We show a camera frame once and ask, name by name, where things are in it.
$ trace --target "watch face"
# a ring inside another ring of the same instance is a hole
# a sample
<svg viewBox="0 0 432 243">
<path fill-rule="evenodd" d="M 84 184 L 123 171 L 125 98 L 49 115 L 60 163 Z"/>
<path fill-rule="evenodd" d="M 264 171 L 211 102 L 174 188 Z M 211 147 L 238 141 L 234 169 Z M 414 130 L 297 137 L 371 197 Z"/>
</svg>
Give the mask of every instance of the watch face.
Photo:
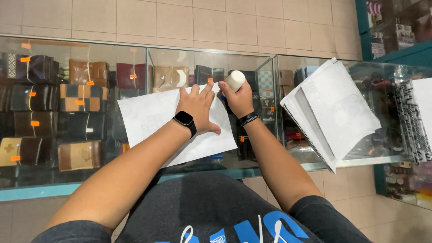
<svg viewBox="0 0 432 243">
<path fill-rule="evenodd" d="M 178 122 L 180 122 L 181 124 L 183 124 L 183 125 L 185 125 L 185 126 L 190 125 L 190 124 L 194 121 L 194 118 L 193 118 L 190 114 L 188 114 L 188 113 L 186 113 L 186 112 L 184 112 L 184 111 L 179 111 L 179 112 L 175 115 L 174 118 L 175 118 Z"/>
</svg>

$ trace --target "black bracelet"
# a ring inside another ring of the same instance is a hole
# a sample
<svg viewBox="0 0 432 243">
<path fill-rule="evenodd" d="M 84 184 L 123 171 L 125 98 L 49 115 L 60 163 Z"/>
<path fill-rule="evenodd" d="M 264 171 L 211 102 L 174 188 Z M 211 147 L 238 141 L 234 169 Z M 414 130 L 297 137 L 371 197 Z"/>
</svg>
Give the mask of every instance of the black bracelet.
<svg viewBox="0 0 432 243">
<path fill-rule="evenodd" d="M 249 122 L 251 122 L 257 118 L 258 118 L 258 115 L 255 112 L 252 112 L 250 114 L 245 115 L 242 118 L 239 118 L 238 120 L 240 121 L 241 125 L 244 126 L 247 123 L 249 123 Z"/>
</svg>

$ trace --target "price sticker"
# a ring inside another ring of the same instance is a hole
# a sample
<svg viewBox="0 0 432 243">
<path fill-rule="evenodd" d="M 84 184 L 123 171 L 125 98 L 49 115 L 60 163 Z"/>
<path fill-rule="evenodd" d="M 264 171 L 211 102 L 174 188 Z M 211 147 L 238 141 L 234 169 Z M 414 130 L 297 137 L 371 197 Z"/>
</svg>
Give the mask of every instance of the price sticker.
<svg viewBox="0 0 432 243">
<path fill-rule="evenodd" d="M 18 160 L 21 160 L 21 157 L 19 155 L 18 156 L 12 156 L 10 158 L 10 161 L 18 161 Z"/>
<path fill-rule="evenodd" d="M 20 58 L 19 59 L 21 62 L 27 62 L 27 61 L 30 61 L 30 58 Z"/>
<path fill-rule="evenodd" d="M 22 48 L 25 48 L 25 49 L 30 49 L 30 48 L 32 48 L 32 45 L 30 45 L 30 44 L 26 44 L 26 43 L 22 43 L 22 44 L 21 44 L 21 47 L 22 47 Z"/>
</svg>

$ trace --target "black watch strap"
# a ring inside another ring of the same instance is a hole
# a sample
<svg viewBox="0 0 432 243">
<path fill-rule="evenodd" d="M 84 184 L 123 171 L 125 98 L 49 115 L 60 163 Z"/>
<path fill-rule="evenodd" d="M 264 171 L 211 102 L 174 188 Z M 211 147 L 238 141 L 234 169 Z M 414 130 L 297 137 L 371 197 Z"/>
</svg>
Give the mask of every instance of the black watch strap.
<svg viewBox="0 0 432 243">
<path fill-rule="evenodd" d="M 241 125 L 244 126 L 247 123 L 249 123 L 249 122 L 251 122 L 257 118 L 258 118 L 258 115 L 255 112 L 252 112 L 252 113 L 245 115 L 242 118 L 239 118 L 238 120 L 240 121 Z"/>
<path fill-rule="evenodd" d="M 195 127 L 195 122 L 192 122 L 192 124 L 190 124 L 188 128 L 192 134 L 191 138 L 193 138 L 195 136 L 195 134 L 197 134 L 197 127 Z"/>
</svg>

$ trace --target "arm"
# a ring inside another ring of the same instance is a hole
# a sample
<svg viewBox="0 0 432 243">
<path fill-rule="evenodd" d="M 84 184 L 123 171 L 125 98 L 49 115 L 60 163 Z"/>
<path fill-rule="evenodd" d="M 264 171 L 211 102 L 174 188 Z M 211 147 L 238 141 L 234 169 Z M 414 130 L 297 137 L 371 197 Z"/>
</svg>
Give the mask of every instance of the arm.
<svg viewBox="0 0 432 243">
<path fill-rule="evenodd" d="M 244 82 L 236 93 L 225 82 L 219 82 L 219 87 L 224 92 L 229 107 L 238 118 L 254 111 L 252 90 L 247 82 Z M 244 128 L 248 133 L 264 180 L 285 212 L 305 196 L 323 197 L 303 167 L 261 120 L 255 119 Z"/>
<path fill-rule="evenodd" d="M 220 134 L 219 126 L 209 122 L 209 109 L 215 95 L 212 87 L 213 82 L 210 82 L 199 93 L 199 86 L 193 85 L 190 94 L 181 88 L 176 114 L 179 111 L 189 113 L 197 132 Z M 187 127 L 170 120 L 88 178 L 54 214 L 46 229 L 75 220 L 94 221 L 115 229 L 162 165 L 190 137 Z"/>
</svg>

